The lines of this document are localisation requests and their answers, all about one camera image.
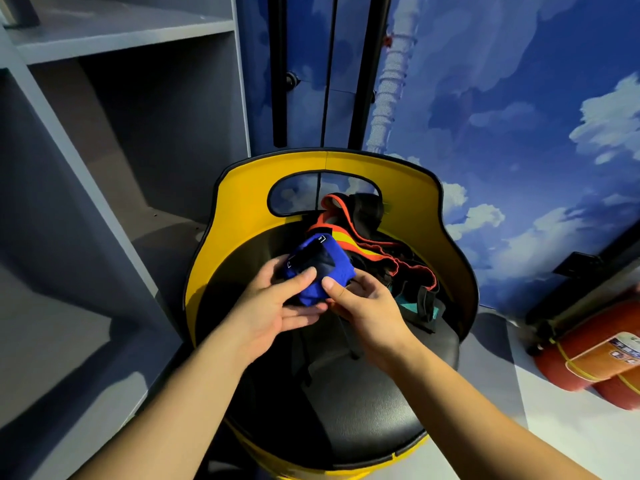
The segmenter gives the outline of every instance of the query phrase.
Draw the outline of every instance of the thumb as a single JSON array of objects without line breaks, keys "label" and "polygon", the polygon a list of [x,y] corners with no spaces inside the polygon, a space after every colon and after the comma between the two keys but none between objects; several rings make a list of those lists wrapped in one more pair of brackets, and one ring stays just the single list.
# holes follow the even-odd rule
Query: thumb
[{"label": "thumb", "polygon": [[358,302],[361,298],[357,295],[354,295],[352,292],[347,290],[344,286],[341,286],[340,283],[336,282],[333,278],[329,278],[329,276],[325,276],[322,280],[322,288],[326,291],[327,295],[331,297],[338,305],[341,305],[343,308],[347,309],[347,311],[352,311],[356,306],[358,306]]},{"label": "thumb", "polygon": [[316,279],[316,268],[311,266],[292,279],[272,286],[270,289],[283,302],[300,293]]}]

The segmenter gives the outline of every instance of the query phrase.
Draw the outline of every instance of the gray cabinet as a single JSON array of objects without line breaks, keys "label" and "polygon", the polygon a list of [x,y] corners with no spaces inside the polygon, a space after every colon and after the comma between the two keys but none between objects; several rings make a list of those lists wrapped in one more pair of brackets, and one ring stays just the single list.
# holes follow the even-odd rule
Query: gray cabinet
[{"label": "gray cabinet", "polygon": [[212,188],[249,156],[234,0],[32,0],[0,29],[0,477],[66,479],[180,345]]}]

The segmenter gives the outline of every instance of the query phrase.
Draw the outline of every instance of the fingernail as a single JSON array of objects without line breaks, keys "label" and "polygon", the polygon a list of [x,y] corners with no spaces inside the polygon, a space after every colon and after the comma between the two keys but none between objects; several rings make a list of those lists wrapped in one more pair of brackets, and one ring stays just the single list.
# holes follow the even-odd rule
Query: fingernail
[{"label": "fingernail", "polygon": [[325,276],[324,278],[322,278],[322,286],[327,291],[333,288],[334,283],[335,281],[333,280],[333,278],[329,278],[329,276]]}]

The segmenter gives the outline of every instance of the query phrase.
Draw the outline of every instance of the hand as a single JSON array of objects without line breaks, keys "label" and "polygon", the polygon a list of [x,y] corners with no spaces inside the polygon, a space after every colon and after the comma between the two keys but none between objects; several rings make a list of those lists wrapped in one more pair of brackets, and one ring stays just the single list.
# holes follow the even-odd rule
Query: hand
[{"label": "hand", "polygon": [[280,256],[262,266],[221,324],[221,327],[234,329],[245,366],[267,352],[281,331],[311,325],[327,311],[326,303],[308,307],[284,306],[286,300],[300,293],[316,278],[316,268],[310,267],[295,278],[272,285],[275,270],[286,259],[286,255]]},{"label": "hand", "polygon": [[356,269],[356,277],[347,288],[328,276],[322,286],[330,297],[330,309],[353,325],[368,359],[383,371],[389,372],[393,358],[417,342],[396,300],[369,273]]}]

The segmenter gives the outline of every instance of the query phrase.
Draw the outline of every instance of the blue sky wallpaper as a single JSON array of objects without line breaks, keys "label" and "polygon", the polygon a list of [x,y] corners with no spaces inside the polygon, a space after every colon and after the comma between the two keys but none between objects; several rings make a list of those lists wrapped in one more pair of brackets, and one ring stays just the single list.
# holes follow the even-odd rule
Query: blue sky wallpaper
[{"label": "blue sky wallpaper", "polygon": [[[266,0],[242,1],[260,154],[273,150]],[[292,148],[319,144],[331,15],[331,0],[295,3]],[[346,145],[368,5],[339,3],[327,146]],[[572,251],[597,253],[640,217],[638,20],[640,0],[392,0],[364,150],[443,181],[447,230],[482,304],[523,316]]]}]

